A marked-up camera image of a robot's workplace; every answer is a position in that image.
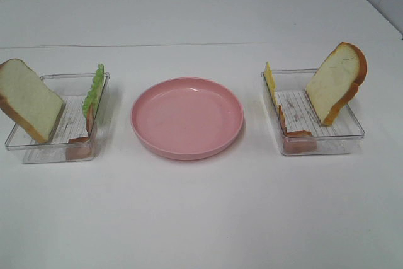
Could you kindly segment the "tray bacon strip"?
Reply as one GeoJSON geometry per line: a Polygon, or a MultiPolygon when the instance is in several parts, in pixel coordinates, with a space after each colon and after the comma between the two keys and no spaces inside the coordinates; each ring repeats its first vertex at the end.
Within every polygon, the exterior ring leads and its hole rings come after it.
{"type": "Polygon", "coordinates": [[[86,137],[77,137],[69,139],[69,144],[82,143],[81,146],[69,147],[66,149],[66,159],[68,161],[87,159],[93,156],[93,150],[91,147],[91,132],[94,125],[94,105],[90,105],[86,114],[86,137]]]}
{"type": "Polygon", "coordinates": [[[289,132],[287,130],[285,116],[281,105],[278,106],[278,115],[280,119],[281,129],[285,135],[283,140],[283,149],[288,154],[300,154],[303,152],[311,152],[317,149],[315,140],[310,140],[313,137],[312,132],[307,130],[298,130],[289,132]]]}

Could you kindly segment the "green lettuce leaf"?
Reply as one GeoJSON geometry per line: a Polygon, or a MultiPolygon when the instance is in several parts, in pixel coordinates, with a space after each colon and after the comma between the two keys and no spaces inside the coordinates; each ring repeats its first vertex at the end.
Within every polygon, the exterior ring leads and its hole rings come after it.
{"type": "Polygon", "coordinates": [[[88,115],[91,106],[93,107],[93,113],[96,113],[103,90],[104,80],[104,65],[98,64],[98,68],[95,72],[91,88],[82,103],[82,114],[85,117],[88,115]]]}

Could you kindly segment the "square white bread slice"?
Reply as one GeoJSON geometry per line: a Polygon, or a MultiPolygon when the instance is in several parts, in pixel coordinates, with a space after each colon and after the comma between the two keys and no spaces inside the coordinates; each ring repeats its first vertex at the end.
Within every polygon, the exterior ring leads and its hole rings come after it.
{"type": "Polygon", "coordinates": [[[65,103],[20,59],[1,64],[1,110],[37,143],[52,138],[65,103]]]}

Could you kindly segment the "pink round plate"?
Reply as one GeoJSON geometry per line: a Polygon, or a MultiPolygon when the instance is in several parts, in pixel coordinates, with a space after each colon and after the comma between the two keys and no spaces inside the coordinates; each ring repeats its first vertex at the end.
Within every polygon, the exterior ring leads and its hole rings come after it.
{"type": "Polygon", "coordinates": [[[133,103],[133,131],[153,153],[191,161],[220,153],[241,132],[241,102],[225,86],[197,77],[156,84],[133,103]]]}

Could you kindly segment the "yellow cheese slice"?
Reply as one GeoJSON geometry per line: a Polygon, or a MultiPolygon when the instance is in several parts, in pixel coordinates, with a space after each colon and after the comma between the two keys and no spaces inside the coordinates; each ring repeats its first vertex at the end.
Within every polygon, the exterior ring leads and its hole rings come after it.
{"type": "Polygon", "coordinates": [[[276,84],[275,84],[275,80],[274,80],[274,77],[273,77],[273,74],[272,74],[272,70],[270,69],[269,62],[266,63],[263,75],[264,75],[264,78],[266,80],[266,84],[267,84],[268,90],[270,92],[271,99],[272,99],[273,104],[275,106],[275,110],[278,112],[278,103],[277,103],[277,100],[276,100],[276,97],[275,97],[276,84]]]}

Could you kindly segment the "right clear plastic tray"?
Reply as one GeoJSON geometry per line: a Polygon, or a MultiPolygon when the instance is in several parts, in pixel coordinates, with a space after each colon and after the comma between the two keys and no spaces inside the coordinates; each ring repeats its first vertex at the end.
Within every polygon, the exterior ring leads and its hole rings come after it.
{"type": "Polygon", "coordinates": [[[288,154],[283,149],[285,135],[281,129],[278,112],[270,96],[263,72],[263,98],[268,111],[269,120],[275,131],[275,138],[280,152],[284,156],[308,156],[349,154],[365,137],[365,131],[355,114],[345,105],[331,126],[323,126],[311,105],[305,87],[315,74],[315,69],[273,70],[275,80],[275,97],[281,105],[287,130],[289,132],[307,130],[312,132],[317,149],[300,154],[288,154]]]}

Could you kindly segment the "clear plastic tray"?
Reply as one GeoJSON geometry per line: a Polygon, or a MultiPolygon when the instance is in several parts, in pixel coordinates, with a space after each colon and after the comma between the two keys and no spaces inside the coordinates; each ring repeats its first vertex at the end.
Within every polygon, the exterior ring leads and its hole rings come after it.
{"type": "Polygon", "coordinates": [[[42,77],[29,68],[1,74],[1,110],[15,122],[5,148],[24,163],[92,159],[105,139],[109,78],[102,69],[42,77]]]}
{"type": "Polygon", "coordinates": [[[281,129],[278,112],[270,96],[263,72],[263,98],[268,111],[269,120],[275,131],[275,138],[280,152],[284,156],[308,156],[349,154],[365,137],[365,131],[355,114],[345,105],[331,126],[323,126],[311,105],[305,87],[315,74],[315,69],[273,70],[275,80],[275,97],[281,105],[287,130],[289,132],[307,130],[312,132],[317,149],[300,154],[288,154],[283,149],[285,135],[281,129]]]}

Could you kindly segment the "left clear plastic tray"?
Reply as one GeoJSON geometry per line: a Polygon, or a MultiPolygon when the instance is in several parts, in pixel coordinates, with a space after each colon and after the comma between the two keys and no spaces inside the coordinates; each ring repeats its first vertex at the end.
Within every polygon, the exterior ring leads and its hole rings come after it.
{"type": "Polygon", "coordinates": [[[29,68],[1,74],[1,110],[15,122],[5,148],[24,163],[92,159],[105,139],[109,78],[102,69],[42,77],[29,68]]]}

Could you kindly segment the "round-top bread slice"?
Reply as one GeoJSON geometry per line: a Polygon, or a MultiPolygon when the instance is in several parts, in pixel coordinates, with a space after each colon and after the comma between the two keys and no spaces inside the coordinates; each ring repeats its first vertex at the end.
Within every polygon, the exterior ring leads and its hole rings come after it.
{"type": "Polygon", "coordinates": [[[323,126],[333,124],[366,75],[366,57],[357,46],[342,42],[328,55],[305,88],[323,126]]]}

